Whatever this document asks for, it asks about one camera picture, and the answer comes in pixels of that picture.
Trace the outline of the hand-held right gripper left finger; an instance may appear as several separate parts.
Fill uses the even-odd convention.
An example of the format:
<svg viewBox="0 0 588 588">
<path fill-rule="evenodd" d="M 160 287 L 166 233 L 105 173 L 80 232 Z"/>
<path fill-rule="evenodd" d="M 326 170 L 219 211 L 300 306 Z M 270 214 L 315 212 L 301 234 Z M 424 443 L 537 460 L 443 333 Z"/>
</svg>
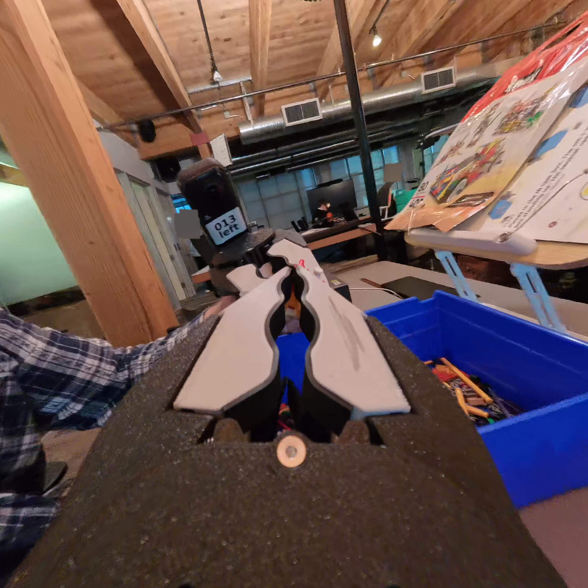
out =
<svg viewBox="0 0 588 588">
<path fill-rule="evenodd" d="M 279 352 L 270 323 L 276 317 L 280 334 L 289 274 L 279 270 L 223 312 L 173 402 L 175 410 L 227 414 L 275 380 Z"/>
</svg>

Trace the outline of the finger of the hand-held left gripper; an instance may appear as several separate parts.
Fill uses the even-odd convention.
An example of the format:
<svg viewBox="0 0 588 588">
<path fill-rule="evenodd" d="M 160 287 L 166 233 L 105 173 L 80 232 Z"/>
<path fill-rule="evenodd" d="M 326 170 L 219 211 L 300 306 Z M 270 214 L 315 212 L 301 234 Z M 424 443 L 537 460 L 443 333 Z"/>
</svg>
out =
<svg viewBox="0 0 588 588">
<path fill-rule="evenodd" d="M 267 255 L 271 260 L 282 260 L 291 268 L 300 267 L 314 277 L 326 278 L 324 270 L 304 239 L 299 243 L 292 236 L 275 238 L 267 250 Z"/>
<path fill-rule="evenodd" d="M 250 263 L 231 270 L 226 279 L 239 296 L 245 296 L 264 283 L 267 277 L 262 275 L 260 268 Z"/>
</svg>

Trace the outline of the red yellow toy construction piece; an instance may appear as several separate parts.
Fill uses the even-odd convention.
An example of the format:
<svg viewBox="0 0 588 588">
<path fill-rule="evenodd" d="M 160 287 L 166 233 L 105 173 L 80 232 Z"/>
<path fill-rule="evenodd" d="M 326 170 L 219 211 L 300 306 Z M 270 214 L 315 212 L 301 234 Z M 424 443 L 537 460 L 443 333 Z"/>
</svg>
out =
<svg viewBox="0 0 588 588">
<path fill-rule="evenodd" d="M 289 269 L 290 274 L 282 285 L 284 293 L 284 310 L 286 321 L 299 320 L 302 312 L 300 296 L 302 295 L 302 278 L 298 274 L 295 264 L 291 264 L 285 259 L 281 260 L 282 266 Z"/>
</svg>

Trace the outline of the person's left forearm plaid sleeve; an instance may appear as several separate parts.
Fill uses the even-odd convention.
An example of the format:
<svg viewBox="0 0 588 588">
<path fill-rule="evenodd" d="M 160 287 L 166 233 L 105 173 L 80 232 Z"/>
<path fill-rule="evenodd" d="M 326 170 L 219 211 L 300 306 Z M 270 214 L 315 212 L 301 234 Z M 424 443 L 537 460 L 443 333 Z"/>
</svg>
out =
<svg viewBox="0 0 588 588">
<path fill-rule="evenodd" d="M 41 489 L 42 435 L 103 426 L 137 381 L 221 305 L 153 342 L 117 348 L 1 309 L 1 565 L 13 565 L 58 512 Z"/>
</svg>

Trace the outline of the person's left hand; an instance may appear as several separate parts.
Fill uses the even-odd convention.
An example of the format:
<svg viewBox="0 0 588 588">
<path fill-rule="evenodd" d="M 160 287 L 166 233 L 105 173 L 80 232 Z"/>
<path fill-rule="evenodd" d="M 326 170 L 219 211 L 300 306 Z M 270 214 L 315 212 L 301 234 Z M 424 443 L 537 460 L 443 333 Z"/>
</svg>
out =
<svg viewBox="0 0 588 588">
<path fill-rule="evenodd" d="M 231 304 L 238 300 L 238 295 L 225 295 L 217 299 L 217 301 L 208 306 L 198 317 L 198 322 L 202 323 L 209 318 L 221 315 Z"/>
</svg>

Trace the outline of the black computer monitor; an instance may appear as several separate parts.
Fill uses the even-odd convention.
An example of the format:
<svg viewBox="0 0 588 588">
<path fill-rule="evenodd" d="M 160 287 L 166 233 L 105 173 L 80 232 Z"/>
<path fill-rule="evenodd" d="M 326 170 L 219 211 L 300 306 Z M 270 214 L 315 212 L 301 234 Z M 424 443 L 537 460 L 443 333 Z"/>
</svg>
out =
<svg viewBox="0 0 588 588">
<path fill-rule="evenodd" d="M 328 219 L 357 220 L 355 185 L 351 179 L 334 180 L 308 189 L 306 198 L 315 223 L 324 223 Z"/>
</svg>

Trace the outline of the black flat tablet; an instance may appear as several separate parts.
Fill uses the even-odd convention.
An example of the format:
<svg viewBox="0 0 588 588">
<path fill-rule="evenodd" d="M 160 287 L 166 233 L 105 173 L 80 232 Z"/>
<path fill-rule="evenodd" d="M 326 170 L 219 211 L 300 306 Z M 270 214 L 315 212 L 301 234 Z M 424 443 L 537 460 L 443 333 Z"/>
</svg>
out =
<svg viewBox="0 0 588 588">
<path fill-rule="evenodd" d="M 445 292 L 456 297 L 459 296 L 457 290 L 450 286 L 440 285 L 413 276 L 402 277 L 384 284 L 377 283 L 365 277 L 360 278 L 360 281 L 372 288 L 383 290 L 400 299 L 418 298 L 419 300 L 427 300 L 432 298 L 437 291 Z"/>
</svg>

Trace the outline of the pile of colourful toy pieces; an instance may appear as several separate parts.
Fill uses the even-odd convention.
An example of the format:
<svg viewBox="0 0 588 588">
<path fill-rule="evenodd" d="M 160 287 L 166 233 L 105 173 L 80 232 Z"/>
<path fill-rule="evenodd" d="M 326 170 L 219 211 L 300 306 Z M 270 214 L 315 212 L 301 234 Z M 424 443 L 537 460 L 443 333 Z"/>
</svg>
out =
<svg viewBox="0 0 588 588">
<path fill-rule="evenodd" d="M 445 357 L 425 360 L 423 363 L 478 429 L 524 413 L 519 405 L 500 397 L 479 376 L 468 374 Z"/>
</svg>

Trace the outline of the white air vent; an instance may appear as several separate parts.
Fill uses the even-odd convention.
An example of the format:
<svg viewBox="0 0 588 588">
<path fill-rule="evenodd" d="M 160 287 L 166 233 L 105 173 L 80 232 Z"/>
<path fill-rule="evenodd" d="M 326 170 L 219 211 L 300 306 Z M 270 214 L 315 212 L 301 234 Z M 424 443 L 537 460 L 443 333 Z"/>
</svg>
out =
<svg viewBox="0 0 588 588">
<path fill-rule="evenodd" d="M 298 126 L 323 119 L 322 107 L 318 98 L 293 102 L 281 106 L 284 126 Z"/>
<path fill-rule="evenodd" d="M 422 95 L 446 91 L 457 87 L 455 66 L 425 71 L 420 74 Z"/>
</svg>

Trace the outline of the black metal pole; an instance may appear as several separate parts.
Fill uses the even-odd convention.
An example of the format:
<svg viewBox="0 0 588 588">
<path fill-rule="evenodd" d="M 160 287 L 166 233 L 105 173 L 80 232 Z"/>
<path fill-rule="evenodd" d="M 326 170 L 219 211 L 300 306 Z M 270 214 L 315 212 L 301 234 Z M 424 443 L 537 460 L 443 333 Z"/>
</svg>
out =
<svg viewBox="0 0 588 588">
<path fill-rule="evenodd" d="M 371 219 L 376 226 L 376 233 L 374 237 L 376 254 L 379 261 L 386 261 L 387 249 L 383 236 L 383 224 L 378 206 L 376 181 L 371 161 L 371 149 L 364 117 L 364 106 L 362 103 L 359 81 L 357 78 L 355 54 L 352 47 L 352 37 L 345 1 L 334 1 L 334 13 L 342 49 L 343 66 L 348 84 L 353 120 L 355 122 L 355 128 L 357 132 L 357 143 L 359 146 L 359 156 L 364 177 L 364 187 L 366 190 L 366 197 Z"/>
</svg>

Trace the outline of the blue plastic bin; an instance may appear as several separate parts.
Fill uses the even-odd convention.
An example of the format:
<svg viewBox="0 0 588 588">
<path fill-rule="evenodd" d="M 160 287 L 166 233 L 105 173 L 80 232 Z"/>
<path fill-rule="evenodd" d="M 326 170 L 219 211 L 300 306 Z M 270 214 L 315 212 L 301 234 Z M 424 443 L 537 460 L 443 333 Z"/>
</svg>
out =
<svg viewBox="0 0 588 588">
<path fill-rule="evenodd" d="M 441 292 L 367 311 L 521 411 L 478 431 L 518 508 L 587 486 L 587 343 Z"/>
</svg>

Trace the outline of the tilted board stand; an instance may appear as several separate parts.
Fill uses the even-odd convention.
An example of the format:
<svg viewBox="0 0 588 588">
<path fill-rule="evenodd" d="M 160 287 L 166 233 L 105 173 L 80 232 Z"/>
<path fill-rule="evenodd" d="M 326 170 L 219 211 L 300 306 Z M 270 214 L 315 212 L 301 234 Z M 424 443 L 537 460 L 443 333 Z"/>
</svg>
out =
<svg viewBox="0 0 588 588">
<path fill-rule="evenodd" d="M 409 229 L 406 242 L 432 249 L 445 272 L 452 279 L 461 298 L 476 301 L 473 289 L 467 285 L 454 254 L 506 262 L 518 281 L 536 319 L 542 327 L 569 334 L 539 275 L 539 268 L 570 270 L 587 266 L 587 244 L 536 241 L 518 233 L 495 231 L 438 231 Z"/>
</svg>

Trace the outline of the colourful toy package bag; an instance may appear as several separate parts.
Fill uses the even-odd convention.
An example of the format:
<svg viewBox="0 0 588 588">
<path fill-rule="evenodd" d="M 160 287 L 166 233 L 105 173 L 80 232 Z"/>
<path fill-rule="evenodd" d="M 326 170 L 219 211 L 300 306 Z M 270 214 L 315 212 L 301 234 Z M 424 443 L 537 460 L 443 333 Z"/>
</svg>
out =
<svg viewBox="0 0 588 588">
<path fill-rule="evenodd" d="M 388 231 L 448 232 L 493 203 L 587 81 L 587 12 L 515 63 L 448 138 Z"/>
</svg>

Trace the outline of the wooden post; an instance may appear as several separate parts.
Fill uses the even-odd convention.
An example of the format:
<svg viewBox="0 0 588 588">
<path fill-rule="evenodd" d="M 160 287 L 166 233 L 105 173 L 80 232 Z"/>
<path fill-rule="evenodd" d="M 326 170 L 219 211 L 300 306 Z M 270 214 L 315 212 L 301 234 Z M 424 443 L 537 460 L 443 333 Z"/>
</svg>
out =
<svg viewBox="0 0 588 588">
<path fill-rule="evenodd" d="M 40 1 L 1 1 L 1 136 L 107 340 L 178 320 Z"/>
</svg>

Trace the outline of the silver ventilation duct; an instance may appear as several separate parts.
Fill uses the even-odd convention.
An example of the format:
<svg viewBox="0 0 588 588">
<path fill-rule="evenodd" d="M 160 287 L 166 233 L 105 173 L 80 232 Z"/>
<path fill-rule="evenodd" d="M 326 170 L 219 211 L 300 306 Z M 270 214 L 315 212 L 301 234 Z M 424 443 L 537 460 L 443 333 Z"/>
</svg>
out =
<svg viewBox="0 0 588 588">
<path fill-rule="evenodd" d="M 420 75 L 411 83 L 395 84 L 386 88 L 380 88 L 362 95 L 364 114 L 371 115 L 390 111 L 407 105 L 418 104 L 431 98 L 444 98 L 458 92 L 473 89 L 494 83 L 508 68 L 521 61 L 521 58 L 511 58 L 502 61 L 484 63 L 466 70 L 456 69 L 457 87 L 422 95 Z M 315 122 L 307 122 L 289 128 L 284 126 L 282 112 L 272 116 L 263 116 L 252 122 L 239 124 L 239 138 L 243 145 L 251 145 L 269 139 L 281 138 L 286 135 L 298 134 L 303 131 L 313 130 L 320 126 L 328 126 L 334 123 L 353 118 L 350 99 L 321 103 L 323 119 Z"/>
</svg>

